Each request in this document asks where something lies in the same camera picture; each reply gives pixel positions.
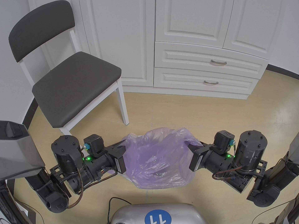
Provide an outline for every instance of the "metal handle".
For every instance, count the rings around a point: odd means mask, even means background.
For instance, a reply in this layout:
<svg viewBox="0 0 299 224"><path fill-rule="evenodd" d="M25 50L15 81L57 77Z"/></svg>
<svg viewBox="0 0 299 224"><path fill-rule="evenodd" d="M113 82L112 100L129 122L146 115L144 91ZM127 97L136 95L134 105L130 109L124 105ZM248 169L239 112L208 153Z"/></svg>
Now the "metal handle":
<svg viewBox="0 0 299 224"><path fill-rule="evenodd" d="M206 84L219 84L218 81L217 82L207 82L206 80L204 80L204 83L206 83Z"/></svg>
<svg viewBox="0 0 299 224"><path fill-rule="evenodd" d="M227 62L215 62L213 60L211 60L211 62L214 64L218 64L218 65L226 65L227 64Z"/></svg>

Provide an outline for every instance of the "white chair frame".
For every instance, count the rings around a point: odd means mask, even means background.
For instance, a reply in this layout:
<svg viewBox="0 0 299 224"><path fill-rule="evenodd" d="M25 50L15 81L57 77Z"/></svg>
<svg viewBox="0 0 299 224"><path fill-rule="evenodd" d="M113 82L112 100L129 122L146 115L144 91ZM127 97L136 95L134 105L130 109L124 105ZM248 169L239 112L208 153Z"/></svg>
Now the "white chair frame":
<svg viewBox="0 0 299 224"><path fill-rule="evenodd" d="M75 48L76 52L81 51L79 44L77 42L74 29L71 28L69 29L71 40L73 42L73 46ZM27 67L25 66L25 63L22 60L19 61L19 64L25 73L26 78L28 79L29 83L31 86L34 85L34 81L31 77L31 75L28 72ZM93 101L91 101L83 110L81 110L72 120L70 120L65 126L59 128L60 131L64 135L71 135L70 130L73 128L81 119L85 117L90 111L92 111L99 103L101 103L108 95L110 95L112 92L116 90L117 93L117 98L118 98L118 103L121 109L121 115L123 117L123 122L125 125L129 124L129 118L128 118L128 113L127 113L127 108L126 108L126 103L125 103L125 97L123 95L123 86L121 84L121 78L119 78L116 82L114 82L112 85L110 85L102 94L100 94L97 98L95 98Z"/></svg>

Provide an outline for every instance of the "beige floor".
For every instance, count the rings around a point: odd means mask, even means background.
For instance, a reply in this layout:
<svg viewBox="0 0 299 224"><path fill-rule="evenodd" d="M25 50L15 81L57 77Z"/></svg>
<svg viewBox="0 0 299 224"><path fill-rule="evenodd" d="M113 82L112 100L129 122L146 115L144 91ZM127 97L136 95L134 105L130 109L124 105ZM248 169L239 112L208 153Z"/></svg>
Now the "beige floor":
<svg viewBox="0 0 299 224"><path fill-rule="evenodd" d="M110 95L72 130L82 143L83 138L96 133L105 145L111 145L130 132L142 135L158 127L185 127L204 142L213 142L217 131L226 129L236 135L256 129L268 139L263 159L268 167L275 165L289 148L299 131L299 80L266 71L247 100L179 96L162 94L125 93L130 124L121 119L116 94ZM56 165L50 145L61 133L53 129L38 108L29 132L39 150L46 168ZM299 179L282 190L270 207L296 196ZM176 203L195 205L210 224L251 224L252 219L268 208L256 207L246 197L253 182L242 193L234 191L222 181L213 180L211 173L201 169L187 186L162 190L142 190L121 176L116 176L84 192L76 207L60 214L49 212L24 179L17 179L15 196L35 207L45 223L106 223L108 200L112 196L132 203ZM73 196L73 203L78 196ZM124 203L114 200L112 213ZM271 210L255 220L270 223L283 207Z"/></svg>

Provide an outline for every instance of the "purple plastic bag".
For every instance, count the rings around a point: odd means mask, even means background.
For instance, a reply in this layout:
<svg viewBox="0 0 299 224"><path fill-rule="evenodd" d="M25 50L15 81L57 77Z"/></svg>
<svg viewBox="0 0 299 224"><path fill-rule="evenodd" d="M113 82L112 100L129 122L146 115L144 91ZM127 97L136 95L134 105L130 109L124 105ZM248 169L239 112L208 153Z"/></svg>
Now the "purple plastic bag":
<svg viewBox="0 0 299 224"><path fill-rule="evenodd" d="M128 134L122 144L126 173L140 189L166 189L185 186L194 178L189 169L193 153L185 141L202 146L188 129L158 128L144 136Z"/></svg>

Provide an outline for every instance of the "chair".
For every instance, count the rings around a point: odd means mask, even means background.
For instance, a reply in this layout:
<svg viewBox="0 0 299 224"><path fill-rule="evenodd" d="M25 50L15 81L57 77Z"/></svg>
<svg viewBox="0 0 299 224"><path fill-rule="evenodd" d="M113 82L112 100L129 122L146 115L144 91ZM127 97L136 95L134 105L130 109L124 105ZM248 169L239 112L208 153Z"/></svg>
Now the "chair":
<svg viewBox="0 0 299 224"><path fill-rule="evenodd" d="M32 93L53 128L70 135L85 115L116 90L125 125L129 124L121 84L121 69L80 51L69 2L59 0L42 5L24 16L9 34L9 44L21 65ZM69 30L76 53L34 83L23 58L34 49Z"/></svg>

